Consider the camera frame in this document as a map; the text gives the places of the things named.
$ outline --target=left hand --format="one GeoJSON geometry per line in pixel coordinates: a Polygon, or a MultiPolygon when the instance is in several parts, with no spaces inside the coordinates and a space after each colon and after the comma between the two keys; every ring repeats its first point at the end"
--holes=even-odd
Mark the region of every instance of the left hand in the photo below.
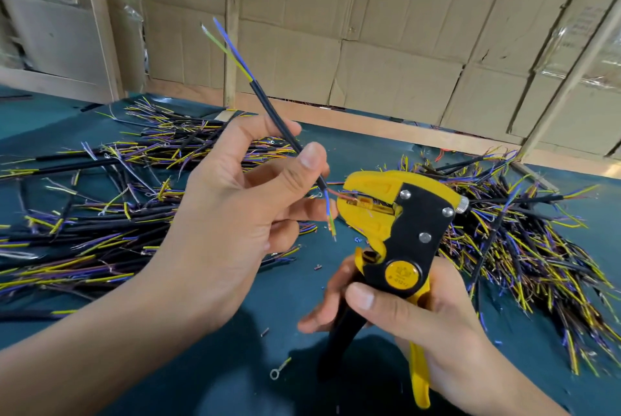
{"type": "MultiPolygon", "coordinates": [[[[299,135],[299,123],[285,123],[299,135]]],[[[296,158],[242,171],[240,163],[253,140],[278,136],[268,116],[231,122],[190,175],[158,253],[132,280],[165,287],[192,320],[206,326],[204,332],[222,326],[237,311],[266,254],[294,244],[298,220],[327,219],[324,199],[303,198],[320,174],[329,173],[320,144],[309,143],[296,158]]],[[[336,216],[334,201],[331,209],[336,216]]]]}

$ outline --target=fingernail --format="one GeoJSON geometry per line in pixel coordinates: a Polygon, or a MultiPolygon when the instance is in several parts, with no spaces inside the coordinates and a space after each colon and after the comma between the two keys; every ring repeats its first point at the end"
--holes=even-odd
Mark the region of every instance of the fingernail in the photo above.
{"type": "Polygon", "coordinates": [[[347,288],[347,293],[350,305],[355,305],[361,310],[371,309],[375,296],[368,287],[354,282],[347,288]]]}
{"type": "Polygon", "coordinates": [[[321,162],[321,151],[319,149],[319,143],[311,142],[304,147],[302,153],[299,154],[298,159],[302,165],[307,169],[317,169],[321,162]]]}

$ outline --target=right hand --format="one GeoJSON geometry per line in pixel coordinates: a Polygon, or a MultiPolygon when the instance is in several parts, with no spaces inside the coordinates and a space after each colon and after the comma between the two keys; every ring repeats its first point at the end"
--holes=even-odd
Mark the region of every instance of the right hand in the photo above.
{"type": "Polygon", "coordinates": [[[330,330],[344,295],[354,311],[393,334],[400,349],[407,349],[406,357],[408,341],[423,347],[431,388],[463,411],[474,415],[566,414],[487,339],[462,277],[447,259],[433,261],[431,293],[420,303],[424,308],[351,283],[355,272],[350,256],[328,282],[323,302],[298,323],[300,332],[330,330]],[[533,408],[524,407],[529,397],[533,408]]]}

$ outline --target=wire stripper handle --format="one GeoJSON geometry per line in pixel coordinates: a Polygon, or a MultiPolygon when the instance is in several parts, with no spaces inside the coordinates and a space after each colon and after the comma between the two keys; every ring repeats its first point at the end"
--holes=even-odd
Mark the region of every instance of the wire stripper handle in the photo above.
{"type": "MultiPolygon", "coordinates": [[[[427,278],[423,286],[408,298],[408,302],[418,306],[420,298],[430,291],[429,278],[427,278]]],[[[423,348],[413,342],[410,342],[409,363],[414,400],[419,408],[428,409],[431,406],[431,401],[429,400],[429,367],[427,366],[423,348]]]]}

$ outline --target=finger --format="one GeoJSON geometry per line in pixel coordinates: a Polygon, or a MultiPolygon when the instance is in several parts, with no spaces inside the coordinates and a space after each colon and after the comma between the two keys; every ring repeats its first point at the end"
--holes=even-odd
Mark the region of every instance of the finger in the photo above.
{"type": "Polygon", "coordinates": [[[450,335],[438,315],[365,284],[351,284],[345,291],[345,299],[371,323],[423,348],[434,349],[440,337],[450,335]]]}
{"type": "Polygon", "coordinates": [[[352,281],[355,272],[354,256],[349,256],[326,285],[323,301],[298,322],[298,330],[301,333],[309,334],[330,329],[337,316],[342,292],[352,281]]]}
{"type": "MultiPolygon", "coordinates": [[[[294,136],[302,131],[298,122],[283,119],[294,136]]],[[[256,139],[264,137],[280,137],[280,130],[267,115],[237,117],[220,135],[213,146],[209,157],[232,159],[236,163],[243,160],[248,146],[256,139]]]]}
{"type": "Polygon", "coordinates": [[[273,224],[269,231],[268,254],[282,253],[289,249],[298,239],[299,233],[300,227],[294,220],[284,220],[273,224]]]}
{"type": "MultiPolygon", "coordinates": [[[[294,161],[295,158],[277,158],[271,159],[268,162],[259,164],[257,167],[250,169],[244,174],[246,179],[246,188],[256,187],[257,185],[265,184],[268,181],[274,179],[278,174],[283,172],[285,166],[294,161]]],[[[325,163],[321,175],[328,177],[330,175],[330,166],[325,163]]]]}
{"type": "MultiPolygon", "coordinates": [[[[276,221],[289,219],[299,222],[325,222],[328,219],[325,210],[325,199],[301,199],[277,214],[276,221]]],[[[330,199],[330,212],[332,218],[338,216],[337,202],[332,199],[330,199]]]]}
{"type": "Polygon", "coordinates": [[[325,148],[319,143],[309,143],[302,153],[265,184],[244,191],[252,196],[248,203],[260,201],[265,214],[274,218],[280,211],[300,200],[311,189],[321,174],[326,160],[325,148]]]}

